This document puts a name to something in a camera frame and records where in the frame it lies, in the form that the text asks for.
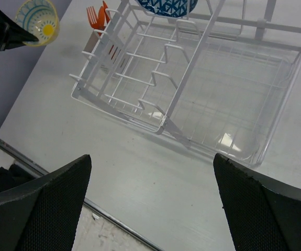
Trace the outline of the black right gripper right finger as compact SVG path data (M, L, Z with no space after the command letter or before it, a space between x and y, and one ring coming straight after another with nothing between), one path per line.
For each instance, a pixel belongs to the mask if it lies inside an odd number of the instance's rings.
M301 189L217 153L220 198L236 250L301 250Z

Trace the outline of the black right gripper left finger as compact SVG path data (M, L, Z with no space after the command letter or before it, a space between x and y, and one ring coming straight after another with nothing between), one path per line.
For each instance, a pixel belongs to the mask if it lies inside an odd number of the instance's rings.
M71 250L91 157L0 192L0 250Z

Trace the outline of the yellow patterned bowl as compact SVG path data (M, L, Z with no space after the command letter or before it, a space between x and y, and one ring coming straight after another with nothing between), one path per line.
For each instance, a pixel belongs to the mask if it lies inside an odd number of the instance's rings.
M15 16L15 23L38 38L37 42L24 42L30 47L52 43L60 30L56 8L46 0L25 1Z

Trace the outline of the dark blue triangle bowl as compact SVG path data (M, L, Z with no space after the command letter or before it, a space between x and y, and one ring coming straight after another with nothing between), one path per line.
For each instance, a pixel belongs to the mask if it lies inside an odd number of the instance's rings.
M187 15L187 8L192 12L198 0L138 0L138 3L145 10L159 16L179 18Z

